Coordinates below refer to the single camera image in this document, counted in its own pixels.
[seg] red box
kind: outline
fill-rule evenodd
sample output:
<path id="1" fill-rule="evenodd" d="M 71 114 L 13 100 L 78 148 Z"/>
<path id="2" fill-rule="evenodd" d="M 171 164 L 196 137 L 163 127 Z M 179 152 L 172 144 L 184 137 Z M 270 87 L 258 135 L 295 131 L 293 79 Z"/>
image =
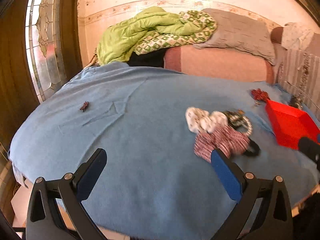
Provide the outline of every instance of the red box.
<path id="1" fill-rule="evenodd" d="M 267 101 L 266 111 L 279 145 L 298 150 L 301 137 L 317 141 L 320 130 L 305 111 L 271 100 Z"/>

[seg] blue gripper pad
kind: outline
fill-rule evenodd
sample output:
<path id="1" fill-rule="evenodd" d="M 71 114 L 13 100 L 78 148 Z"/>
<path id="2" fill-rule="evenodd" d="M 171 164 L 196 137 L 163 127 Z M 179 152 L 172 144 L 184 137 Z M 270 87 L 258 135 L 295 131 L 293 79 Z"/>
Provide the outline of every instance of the blue gripper pad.
<path id="1" fill-rule="evenodd" d="M 221 151 L 220 154 L 217 150 L 212 151 L 211 166 L 217 173 L 217 176 L 219 177 L 229 197 L 232 200 L 239 202 L 242 197 L 243 185 L 237 179 L 236 175 L 232 172 L 231 168 L 226 162 L 234 164 L 241 171 L 241 169 L 235 163 L 232 163 L 230 160 L 228 160 L 228 158 Z"/>

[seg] green blanket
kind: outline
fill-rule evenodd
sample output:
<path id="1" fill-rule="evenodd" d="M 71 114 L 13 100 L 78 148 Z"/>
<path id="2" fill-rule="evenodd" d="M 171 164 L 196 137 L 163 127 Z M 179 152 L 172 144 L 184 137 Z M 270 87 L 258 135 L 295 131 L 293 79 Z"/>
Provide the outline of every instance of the green blanket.
<path id="1" fill-rule="evenodd" d="M 97 47 L 98 60 L 101 65 L 126 62 L 133 51 L 139 55 L 161 48 L 202 43 L 216 28 L 215 20 L 205 12 L 175 14 L 153 6 L 109 27 Z"/>

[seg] white scrunchie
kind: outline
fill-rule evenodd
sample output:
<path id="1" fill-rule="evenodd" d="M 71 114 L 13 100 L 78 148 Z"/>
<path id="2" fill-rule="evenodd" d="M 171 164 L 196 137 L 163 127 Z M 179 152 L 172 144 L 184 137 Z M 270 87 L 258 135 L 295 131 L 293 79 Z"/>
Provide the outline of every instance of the white scrunchie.
<path id="1" fill-rule="evenodd" d="M 208 111 L 195 107 L 187 109 L 186 120 L 189 130 L 193 133 L 213 133 L 218 127 L 228 125 L 228 118 L 225 114 L 214 111 L 209 115 Z"/>

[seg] gray pillow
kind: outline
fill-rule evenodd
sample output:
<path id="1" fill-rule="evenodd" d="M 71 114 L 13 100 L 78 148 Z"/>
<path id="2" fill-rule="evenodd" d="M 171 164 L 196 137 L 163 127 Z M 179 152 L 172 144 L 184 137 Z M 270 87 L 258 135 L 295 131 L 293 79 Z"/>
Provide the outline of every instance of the gray pillow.
<path id="1" fill-rule="evenodd" d="M 216 9 L 204 9 L 218 23 L 216 32 L 204 43 L 194 44 L 197 49 L 227 48 L 260 56 L 275 64 L 275 52 L 270 34 L 263 22 L 249 17 Z"/>

